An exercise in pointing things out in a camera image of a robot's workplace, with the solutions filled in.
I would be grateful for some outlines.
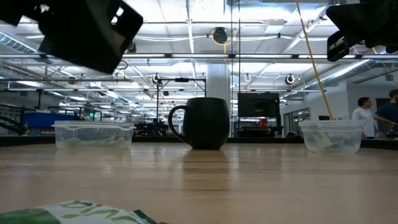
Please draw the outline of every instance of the black mount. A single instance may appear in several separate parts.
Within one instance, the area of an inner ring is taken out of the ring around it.
[[[327,16],[339,28],[328,38],[328,60],[335,62],[349,54],[349,48],[364,44],[367,48],[398,50],[398,0],[367,0],[359,4],[330,6]]]
[[[143,23],[122,0],[1,2],[0,20],[17,26],[22,16],[45,36],[39,51],[105,73],[113,73]]]

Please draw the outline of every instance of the red object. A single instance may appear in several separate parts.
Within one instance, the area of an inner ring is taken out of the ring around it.
[[[260,121],[257,123],[260,128],[261,131],[265,131],[267,129],[267,125],[268,125],[268,120],[266,119],[260,119]]]

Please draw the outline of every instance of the yellow cable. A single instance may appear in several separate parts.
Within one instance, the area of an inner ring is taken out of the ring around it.
[[[303,33],[304,33],[304,36],[305,36],[305,41],[306,41],[306,43],[307,43],[308,51],[310,52],[312,67],[313,67],[313,70],[314,70],[314,72],[315,72],[315,76],[316,76],[316,78],[317,78],[317,80],[318,80],[319,88],[320,88],[321,91],[322,91],[323,100],[325,100],[326,107],[328,108],[329,117],[330,117],[330,119],[333,119],[333,115],[332,115],[332,113],[331,113],[331,108],[330,108],[330,105],[329,105],[328,98],[326,97],[326,93],[325,93],[325,91],[324,91],[324,89],[323,89],[323,85],[322,85],[322,82],[321,82],[320,77],[319,77],[319,74],[318,74],[317,66],[315,66],[315,61],[314,61],[314,59],[313,59],[313,55],[312,55],[312,50],[311,50],[310,42],[308,41],[307,31],[305,30],[303,17],[301,16],[301,11],[300,11],[300,6],[299,6],[299,0],[295,0],[295,2],[296,2],[296,6],[297,6],[297,12],[298,12],[298,14],[299,14],[299,16],[300,16],[301,26],[302,26]]]
[[[236,32],[234,32],[234,38],[231,40],[231,42],[225,43],[225,44],[219,44],[219,43],[217,43],[217,41],[214,40],[213,34],[214,34],[214,31],[211,32],[211,39],[214,41],[214,43],[216,43],[216,44],[218,44],[218,45],[224,45],[224,54],[226,54],[226,46],[229,45],[229,44],[232,44],[233,40],[234,40],[235,37],[236,37]]]

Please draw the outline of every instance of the green wrapper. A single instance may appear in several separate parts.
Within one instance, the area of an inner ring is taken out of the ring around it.
[[[161,224],[142,211],[127,212],[85,201],[64,202],[0,214],[0,224]]]

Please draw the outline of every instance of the workbench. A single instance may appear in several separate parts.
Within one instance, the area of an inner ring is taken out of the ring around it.
[[[398,152],[303,144],[134,142],[130,150],[0,148],[0,213],[88,200],[173,224],[398,223]]]

